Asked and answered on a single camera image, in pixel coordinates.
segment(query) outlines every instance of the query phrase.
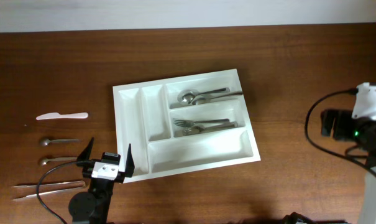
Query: fork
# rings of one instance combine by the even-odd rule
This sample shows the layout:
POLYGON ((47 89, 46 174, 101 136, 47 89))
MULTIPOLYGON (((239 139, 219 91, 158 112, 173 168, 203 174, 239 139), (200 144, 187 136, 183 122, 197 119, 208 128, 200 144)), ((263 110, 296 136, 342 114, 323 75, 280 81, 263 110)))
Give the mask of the fork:
POLYGON ((207 120, 207 121, 192 121, 192 120, 184 120, 184 119, 176 119, 174 120, 174 125, 179 127, 186 127, 190 128, 195 124, 211 124, 211 123, 226 123, 229 122, 229 119, 215 119, 215 120, 207 120))
POLYGON ((204 128, 204 127, 201 127, 201 126, 193 126, 191 128, 184 129, 182 131, 182 136, 208 133, 208 132, 212 132, 212 131, 220 131, 220 130, 229 129, 229 128, 236 128, 236 127, 237 127, 237 122, 230 122, 230 123, 216 125, 216 126, 212 126, 212 127, 208 127, 208 128, 204 128))

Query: metal tongs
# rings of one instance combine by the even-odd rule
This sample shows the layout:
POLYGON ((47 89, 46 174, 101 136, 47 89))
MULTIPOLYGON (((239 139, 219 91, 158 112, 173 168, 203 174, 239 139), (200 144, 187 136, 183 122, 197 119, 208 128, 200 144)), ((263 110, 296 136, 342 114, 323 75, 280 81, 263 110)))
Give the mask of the metal tongs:
MULTIPOLYGON (((41 192, 39 193, 40 196, 42 195, 47 195, 47 194, 54 194, 54 193, 59 193, 59 192, 65 192, 69 190, 76 190, 76 189, 83 189, 86 187, 86 182, 84 180, 77 180, 77 181, 69 181, 69 182, 59 182, 59 183, 54 183, 54 184, 42 184, 40 186, 60 186, 64 184, 82 184, 79 187, 71 187, 67 189, 61 189, 61 190, 53 190, 53 191, 48 191, 48 192, 41 192)), ((17 185, 17 186, 12 186, 13 188, 36 188, 37 184, 29 184, 29 185, 17 185)), ((36 197, 37 194, 31 194, 31 195, 26 195, 24 197, 19 197, 19 198, 14 198, 12 201, 18 202, 20 200, 26 199, 26 198, 31 198, 31 197, 36 197)))

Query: white wall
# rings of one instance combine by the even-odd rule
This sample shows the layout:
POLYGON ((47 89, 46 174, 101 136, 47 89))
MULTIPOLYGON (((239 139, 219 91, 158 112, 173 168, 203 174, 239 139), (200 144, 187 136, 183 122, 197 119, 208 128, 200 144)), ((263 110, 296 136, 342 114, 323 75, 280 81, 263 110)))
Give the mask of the white wall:
POLYGON ((376 22, 376 0, 0 0, 0 32, 376 22))

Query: white tray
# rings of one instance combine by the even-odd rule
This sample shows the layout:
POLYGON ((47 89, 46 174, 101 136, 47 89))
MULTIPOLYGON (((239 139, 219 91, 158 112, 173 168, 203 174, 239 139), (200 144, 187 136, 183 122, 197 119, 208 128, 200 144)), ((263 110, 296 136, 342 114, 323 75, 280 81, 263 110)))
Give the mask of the white tray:
POLYGON ((249 114, 243 96, 229 96, 196 106, 182 106, 182 90, 209 91, 229 87, 242 90, 237 70, 168 78, 113 87, 117 153, 124 171, 131 143, 134 182, 167 175, 259 161, 249 114), (237 128, 181 136, 173 119, 224 119, 237 128))

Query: utensil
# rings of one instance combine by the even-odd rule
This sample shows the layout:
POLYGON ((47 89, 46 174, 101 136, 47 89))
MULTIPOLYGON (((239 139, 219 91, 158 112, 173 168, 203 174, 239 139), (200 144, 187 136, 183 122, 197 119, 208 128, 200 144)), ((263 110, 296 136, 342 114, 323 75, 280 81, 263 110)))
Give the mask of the utensil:
POLYGON ((225 123, 229 122, 229 119, 215 119, 215 120, 207 120, 207 121, 192 121, 192 120, 184 120, 184 119, 175 119, 174 125, 180 127, 192 127, 195 124, 212 124, 212 123, 225 123))
POLYGON ((55 139, 55 140, 49 140, 47 138, 43 138, 40 140, 41 146, 48 146, 50 143, 68 143, 68 142, 78 142, 79 139, 55 139))
POLYGON ((210 93, 222 93, 222 92, 229 92, 230 89, 228 87, 226 88, 220 88, 220 89, 217 89, 217 90, 211 90, 211 91, 206 91, 206 92, 198 92, 196 90, 183 90, 180 92, 180 94, 178 94, 177 96, 177 100, 178 102, 180 102, 182 105, 184 106, 188 106, 192 100, 198 96, 198 95, 202 95, 202 94, 210 94, 210 93))
MULTIPOLYGON (((68 189, 53 190, 53 191, 49 191, 49 192, 41 192, 41 193, 39 193, 39 195, 42 196, 42 195, 47 195, 47 194, 54 194, 54 193, 65 192, 65 191, 69 191, 69 190, 83 189, 83 188, 86 187, 86 182, 84 180, 69 181, 69 182, 60 182, 60 183, 54 183, 54 184, 42 184, 40 186, 41 187, 43 187, 43 186, 57 186, 57 185, 64 185, 64 184, 77 184, 77 183, 83 184, 83 185, 79 186, 79 187, 68 188, 68 189)), ((22 189, 22 188, 36 188, 36 186, 37 186, 37 184, 17 185, 17 186, 12 186, 12 188, 19 188, 19 189, 22 189)), ((37 196, 36 194, 31 194, 31 195, 26 195, 26 196, 19 197, 19 198, 14 198, 12 200, 15 201, 15 202, 18 202, 18 201, 21 201, 23 199, 31 198, 31 197, 36 197, 36 196, 37 196)))
POLYGON ((193 126, 191 128, 186 128, 182 131, 182 136, 189 136, 194 134, 201 134, 201 133, 208 133, 212 131, 220 131, 224 129, 236 128, 237 122, 231 122, 227 124, 221 124, 217 126, 212 126, 208 128, 204 128, 202 126, 193 126))
POLYGON ((59 114, 57 112, 47 113, 36 117, 36 120, 42 119, 60 119, 60 118, 70 118, 70 119, 85 119, 88 117, 88 113, 74 113, 74 114, 59 114))
POLYGON ((215 97, 211 97, 211 98, 206 98, 204 96, 196 96, 191 104, 192 105, 200 105, 200 104, 203 104, 203 103, 209 103, 210 100, 212 99, 216 99, 216 98, 221 98, 221 97, 225 97, 225 96, 234 96, 234 95, 243 95, 243 92, 242 91, 234 91, 232 93, 227 93, 227 94, 224 94, 224 95, 221 95, 221 96, 215 96, 215 97))
POLYGON ((47 157, 44 157, 39 161, 40 166, 47 165, 49 162, 58 162, 58 161, 70 161, 70 160, 76 160, 77 157, 58 157, 58 158, 53 158, 49 159, 47 157))

